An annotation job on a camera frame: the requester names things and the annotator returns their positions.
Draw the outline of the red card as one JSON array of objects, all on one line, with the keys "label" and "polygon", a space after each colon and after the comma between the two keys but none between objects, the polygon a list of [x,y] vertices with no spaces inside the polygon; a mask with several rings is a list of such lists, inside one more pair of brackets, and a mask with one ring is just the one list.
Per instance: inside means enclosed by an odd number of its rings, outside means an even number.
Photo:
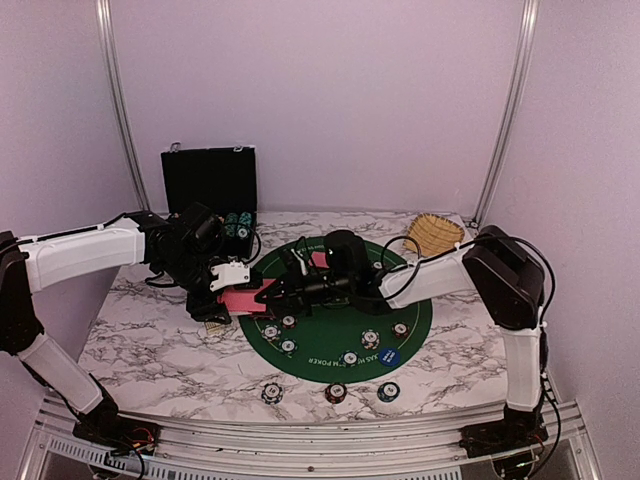
[{"label": "red card", "polygon": [[311,254],[311,261],[318,268],[327,268],[328,263],[324,252],[315,251]]}]

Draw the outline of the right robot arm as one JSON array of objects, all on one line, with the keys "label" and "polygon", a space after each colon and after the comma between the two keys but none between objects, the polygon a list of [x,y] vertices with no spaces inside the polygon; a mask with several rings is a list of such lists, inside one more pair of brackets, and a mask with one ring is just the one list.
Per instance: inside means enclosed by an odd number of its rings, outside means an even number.
[{"label": "right robot arm", "polygon": [[370,260],[364,240],[350,230],[327,234],[327,266],[281,250],[285,272],[255,300],[270,310],[298,313],[314,304],[344,298],[369,314],[389,313],[449,294],[475,291],[504,341],[507,396],[503,417],[479,425],[506,448],[515,448],[542,423],[541,375],[545,274],[522,240],[496,226],[414,265],[387,269]]}]

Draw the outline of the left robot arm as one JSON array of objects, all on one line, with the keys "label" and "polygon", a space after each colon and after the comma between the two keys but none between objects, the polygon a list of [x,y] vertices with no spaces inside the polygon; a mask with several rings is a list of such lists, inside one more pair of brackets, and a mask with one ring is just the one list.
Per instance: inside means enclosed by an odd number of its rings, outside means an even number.
[{"label": "left robot arm", "polygon": [[187,295],[197,320],[228,321],[222,291],[248,278],[244,263],[219,251],[219,217],[194,204],[164,218],[149,210],[49,234],[1,233],[1,350],[53,390],[82,435],[106,445],[146,443],[152,423],[129,420],[116,400],[78,363],[110,283],[123,266],[144,265]]}]

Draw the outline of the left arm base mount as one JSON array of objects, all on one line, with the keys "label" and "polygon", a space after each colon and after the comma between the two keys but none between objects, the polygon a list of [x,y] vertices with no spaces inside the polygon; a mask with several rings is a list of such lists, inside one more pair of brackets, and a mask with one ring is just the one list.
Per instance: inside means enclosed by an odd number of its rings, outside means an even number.
[{"label": "left arm base mount", "polygon": [[140,454],[153,454],[159,434],[158,424],[130,418],[119,418],[115,427],[104,427],[102,430],[79,422],[73,428],[76,438],[108,446],[122,455],[132,450]]}]

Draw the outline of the teal chip stack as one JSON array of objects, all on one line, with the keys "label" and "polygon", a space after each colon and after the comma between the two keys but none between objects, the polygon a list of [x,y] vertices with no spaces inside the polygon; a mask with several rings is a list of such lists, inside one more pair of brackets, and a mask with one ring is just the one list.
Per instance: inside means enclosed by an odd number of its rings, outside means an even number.
[{"label": "teal chip stack", "polygon": [[377,389],[377,397],[384,403],[390,403],[396,400],[400,395],[401,389],[395,382],[384,382]]}]

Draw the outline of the red black chip stack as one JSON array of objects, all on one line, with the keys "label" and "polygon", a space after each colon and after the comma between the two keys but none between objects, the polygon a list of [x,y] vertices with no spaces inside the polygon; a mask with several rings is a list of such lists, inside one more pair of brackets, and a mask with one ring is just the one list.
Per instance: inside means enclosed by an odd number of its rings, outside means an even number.
[{"label": "red black chip stack", "polygon": [[347,388],[342,383],[331,383],[324,390],[325,399],[331,404],[343,402],[347,395]]}]

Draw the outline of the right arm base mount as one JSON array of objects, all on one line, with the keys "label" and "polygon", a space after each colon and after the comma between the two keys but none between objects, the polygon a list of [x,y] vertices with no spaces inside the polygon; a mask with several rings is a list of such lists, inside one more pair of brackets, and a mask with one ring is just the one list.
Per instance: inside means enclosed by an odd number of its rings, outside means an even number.
[{"label": "right arm base mount", "polygon": [[528,430],[522,425],[510,425],[504,421],[465,426],[460,429],[460,434],[459,446],[469,458],[525,448],[549,438],[544,427]]}]

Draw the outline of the red playing card deck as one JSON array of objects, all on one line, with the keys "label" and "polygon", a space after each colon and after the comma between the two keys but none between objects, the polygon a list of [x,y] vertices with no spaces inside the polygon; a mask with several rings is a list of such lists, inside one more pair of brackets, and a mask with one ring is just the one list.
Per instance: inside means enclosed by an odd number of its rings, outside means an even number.
[{"label": "red playing card deck", "polygon": [[267,312],[267,306],[255,300],[259,289],[226,288],[218,296],[218,301],[223,304],[231,316],[250,314],[263,314]]}]

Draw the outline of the blue small blind button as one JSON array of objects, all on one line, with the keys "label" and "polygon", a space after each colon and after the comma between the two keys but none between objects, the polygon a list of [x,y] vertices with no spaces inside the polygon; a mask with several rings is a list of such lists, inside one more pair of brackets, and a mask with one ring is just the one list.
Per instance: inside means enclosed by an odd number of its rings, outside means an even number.
[{"label": "blue small blind button", "polygon": [[378,353],[378,361],[385,367],[395,368],[401,363],[401,354],[396,348],[384,348]]}]

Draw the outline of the white chips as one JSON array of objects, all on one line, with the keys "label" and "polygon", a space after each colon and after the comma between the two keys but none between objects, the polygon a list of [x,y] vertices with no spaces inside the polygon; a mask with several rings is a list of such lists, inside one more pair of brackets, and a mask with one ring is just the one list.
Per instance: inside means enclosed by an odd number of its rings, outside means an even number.
[{"label": "white chips", "polygon": [[268,324],[262,331],[261,336],[268,342],[275,342],[281,337],[281,330],[277,325]]},{"label": "white chips", "polygon": [[361,334],[361,344],[366,350],[375,350],[380,345],[380,334],[372,329],[365,330]]}]

